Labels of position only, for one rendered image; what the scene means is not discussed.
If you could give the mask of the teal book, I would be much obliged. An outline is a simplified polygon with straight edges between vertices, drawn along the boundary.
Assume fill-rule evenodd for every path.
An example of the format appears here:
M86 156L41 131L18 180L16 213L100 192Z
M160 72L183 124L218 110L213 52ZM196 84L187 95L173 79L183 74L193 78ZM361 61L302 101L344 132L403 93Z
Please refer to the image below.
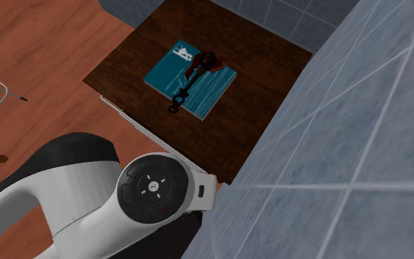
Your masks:
M180 107L204 120L235 80L237 72L219 58L217 65L195 78L203 55L204 52L178 40L143 81L168 99L173 99L180 89L186 89L188 96L176 99Z

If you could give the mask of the dark wooden table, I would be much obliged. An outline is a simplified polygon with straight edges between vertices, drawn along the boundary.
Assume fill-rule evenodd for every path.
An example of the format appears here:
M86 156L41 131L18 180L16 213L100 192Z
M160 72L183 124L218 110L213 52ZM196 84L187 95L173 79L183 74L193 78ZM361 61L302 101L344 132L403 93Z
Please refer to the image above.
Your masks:
M179 40L214 52L237 76L205 119L170 104L144 77ZM210 0L165 0L85 82L219 182L231 183L310 53Z

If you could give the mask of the dark red toy axe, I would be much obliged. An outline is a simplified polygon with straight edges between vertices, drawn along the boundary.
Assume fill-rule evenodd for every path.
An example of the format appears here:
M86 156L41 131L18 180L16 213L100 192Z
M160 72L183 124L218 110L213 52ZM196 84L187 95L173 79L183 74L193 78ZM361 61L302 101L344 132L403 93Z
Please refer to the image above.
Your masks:
M180 88L179 92L172 97L172 105L168 107L168 111L170 113L178 113L179 107L182 106L185 99L189 97L188 91L196 80L207 71L212 73L221 70L225 66L225 61L225 58L216 57L213 52L200 52L196 54L185 72L185 78L189 83L186 87Z

